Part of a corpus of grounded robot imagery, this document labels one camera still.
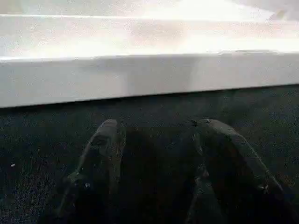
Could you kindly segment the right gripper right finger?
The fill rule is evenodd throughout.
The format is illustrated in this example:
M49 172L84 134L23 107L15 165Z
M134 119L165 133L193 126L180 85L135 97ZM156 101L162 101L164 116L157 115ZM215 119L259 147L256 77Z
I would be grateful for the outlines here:
M186 223L298 223L291 192L241 134L215 119L194 126L199 165Z

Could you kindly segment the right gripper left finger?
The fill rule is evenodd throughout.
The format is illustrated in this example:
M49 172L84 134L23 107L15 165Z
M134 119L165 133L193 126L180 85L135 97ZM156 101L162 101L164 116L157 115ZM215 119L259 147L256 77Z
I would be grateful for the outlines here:
M111 224L126 145L122 123L107 119L85 146L75 170L67 175L58 193L57 224Z

